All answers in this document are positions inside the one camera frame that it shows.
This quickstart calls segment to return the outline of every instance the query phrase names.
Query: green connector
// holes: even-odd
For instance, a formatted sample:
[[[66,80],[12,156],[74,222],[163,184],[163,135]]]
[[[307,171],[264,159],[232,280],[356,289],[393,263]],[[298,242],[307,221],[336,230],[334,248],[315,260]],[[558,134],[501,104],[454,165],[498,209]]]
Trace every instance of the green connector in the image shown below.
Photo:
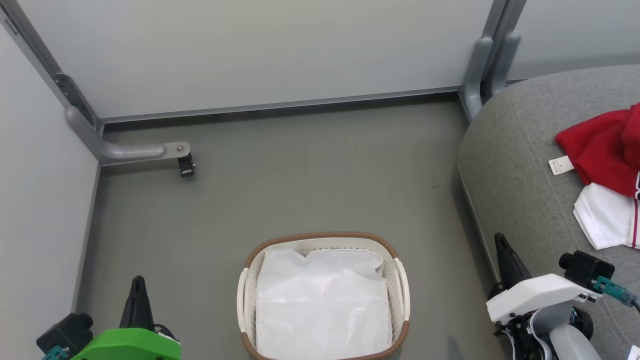
[[[593,288],[605,293],[611,297],[614,297],[620,300],[621,303],[628,307],[633,307],[634,302],[637,302],[638,296],[630,293],[627,289],[622,286],[616,284],[615,282],[607,279],[604,276],[598,276],[596,283],[593,285]]]
[[[106,330],[71,360],[180,360],[180,343],[140,328]]]

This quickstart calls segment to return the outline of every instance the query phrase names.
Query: clothing tag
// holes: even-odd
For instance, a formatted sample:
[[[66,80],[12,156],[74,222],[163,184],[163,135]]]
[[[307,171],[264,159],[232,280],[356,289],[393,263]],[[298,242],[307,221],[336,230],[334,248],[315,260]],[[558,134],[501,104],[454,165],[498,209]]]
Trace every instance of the clothing tag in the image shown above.
[[[551,171],[554,172],[554,175],[562,174],[563,172],[574,169],[571,160],[569,160],[569,155],[564,155],[562,158],[549,160],[549,165],[551,166]]]
[[[640,347],[635,345],[631,346],[631,352],[627,360],[640,360]]]

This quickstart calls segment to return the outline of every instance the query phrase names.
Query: gray metal bar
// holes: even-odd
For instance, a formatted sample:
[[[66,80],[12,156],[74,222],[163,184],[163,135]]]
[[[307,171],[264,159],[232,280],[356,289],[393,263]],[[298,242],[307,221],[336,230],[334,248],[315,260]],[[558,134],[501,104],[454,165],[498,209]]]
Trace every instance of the gray metal bar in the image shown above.
[[[298,106],[313,106],[313,105],[325,105],[325,104],[340,104],[343,102],[393,99],[396,97],[407,97],[407,96],[416,96],[416,95],[444,94],[449,92],[457,92],[458,90],[460,90],[460,86],[447,86],[442,88],[431,88],[431,89],[424,89],[424,90],[408,90],[408,91],[401,91],[401,92],[389,92],[384,94],[332,97],[329,99],[318,99],[318,100],[277,102],[273,104],[232,106],[228,108],[213,108],[213,109],[202,109],[202,110],[172,111],[169,113],[129,115],[129,116],[123,116],[123,117],[106,117],[104,119],[101,119],[101,121],[105,124],[114,124],[117,122],[170,119],[175,117],[214,115],[214,114],[222,114],[222,113],[237,113],[241,111],[272,110],[272,109],[283,109],[283,108],[295,108]]]
[[[71,125],[71,128],[102,166],[183,158],[191,152],[191,146],[187,142],[116,145],[98,136],[94,128],[89,125],[75,106],[69,106],[66,110],[66,115],[67,122]]]
[[[504,5],[507,0],[493,0],[491,9],[489,10],[489,16],[487,16],[486,24],[482,32],[482,37],[492,37],[495,35],[495,30],[498,28],[498,23],[502,17],[504,11]]]
[[[80,107],[81,111],[85,115],[85,119],[97,129],[100,128],[102,126],[102,122],[93,112],[91,106],[83,97],[77,85],[73,83],[69,75],[62,72],[60,65],[58,65],[56,59],[53,58],[53,55],[42,41],[42,38],[40,38],[40,35],[38,35],[38,32],[31,24],[31,21],[27,18],[27,15],[22,11],[17,0],[0,0],[0,7],[8,17],[8,20],[5,20],[5,23],[13,31],[14,35],[19,34],[22,37],[24,42],[31,49],[31,52],[42,64],[45,71],[53,80],[55,80],[58,87],[60,87],[60,90],[67,101],[73,106]],[[61,79],[63,81],[67,81],[66,84],[60,83]]]
[[[18,5],[18,1],[0,0],[0,6],[7,16],[9,16],[9,19],[13,22],[17,31],[22,35],[24,41],[29,48],[31,48],[38,60],[40,60],[40,63],[42,63],[42,66],[44,66],[49,75],[53,78],[55,74],[62,72],[56,59],[53,58],[53,55],[49,52],[40,35],[38,35],[33,25],[31,25],[27,15],[25,15],[20,5]]]
[[[508,33],[512,33],[516,28],[516,24],[518,23],[518,19],[520,19],[520,14],[522,14],[522,10],[526,3],[527,0],[507,0],[504,10],[502,11],[502,16],[500,17],[500,21],[498,22],[498,26],[492,36],[494,43],[488,60],[488,63],[491,65],[484,70],[483,79],[486,79],[487,74],[495,64],[495,59],[497,58],[497,54],[501,51],[502,41],[505,39],[505,36]]]
[[[518,51],[520,39],[519,33],[508,33],[502,44],[502,50],[498,52],[495,61],[484,79],[483,90],[485,96],[491,98],[507,87],[507,74],[513,63],[513,58]]]
[[[60,91],[60,89],[54,82],[53,78],[50,77],[49,73],[44,68],[40,60],[38,60],[36,55],[33,53],[31,48],[29,47],[29,44],[27,44],[26,41],[24,41],[20,33],[17,33],[17,29],[13,25],[13,22],[8,18],[6,12],[4,12],[2,8],[0,8],[0,22],[2,23],[4,28],[9,32],[9,34],[13,37],[13,41],[15,41],[15,43],[18,45],[20,50],[24,53],[24,56],[26,56],[26,58],[29,60],[32,66],[36,69],[38,74],[42,77],[42,79],[47,84],[47,86],[51,89],[53,94],[55,94],[55,96],[58,98],[60,103],[64,107],[69,106],[69,101],[67,100],[67,98]]]
[[[460,100],[465,108],[469,122],[473,121],[477,113],[482,108],[480,98],[480,82],[482,81],[483,70],[486,67],[489,52],[493,45],[491,37],[483,37],[476,41],[465,80],[460,90]]]

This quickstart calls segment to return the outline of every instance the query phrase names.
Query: gray sofa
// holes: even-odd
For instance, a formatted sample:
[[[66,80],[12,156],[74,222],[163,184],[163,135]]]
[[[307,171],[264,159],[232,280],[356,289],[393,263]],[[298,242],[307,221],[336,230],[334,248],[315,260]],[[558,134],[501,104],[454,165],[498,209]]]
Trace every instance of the gray sofa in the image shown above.
[[[595,115],[640,102],[640,65],[564,72],[510,86],[471,123],[458,166],[497,276],[493,235],[504,233],[533,276],[562,275],[560,255],[582,250],[616,266],[613,280],[640,295],[640,250],[595,250],[573,216],[583,184],[575,172],[553,176],[564,156],[555,135]],[[640,315],[604,297],[580,305],[593,317],[602,359],[626,359],[640,346]]]

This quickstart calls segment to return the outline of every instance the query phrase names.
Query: white laundry basket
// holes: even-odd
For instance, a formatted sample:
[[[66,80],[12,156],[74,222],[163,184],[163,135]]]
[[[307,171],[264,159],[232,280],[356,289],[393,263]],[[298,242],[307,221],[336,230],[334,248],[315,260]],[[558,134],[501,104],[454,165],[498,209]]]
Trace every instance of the white laundry basket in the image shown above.
[[[380,255],[384,260],[382,276],[387,281],[392,344],[390,348],[377,354],[354,357],[349,360],[384,359],[400,348],[409,331],[411,303],[406,272],[394,248],[383,238],[369,233],[308,233],[269,240],[253,250],[244,263],[244,270],[238,282],[236,308],[242,342],[254,358],[269,360],[260,355],[255,346],[256,283],[267,249],[294,249],[304,256],[313,250],[366,249]]]

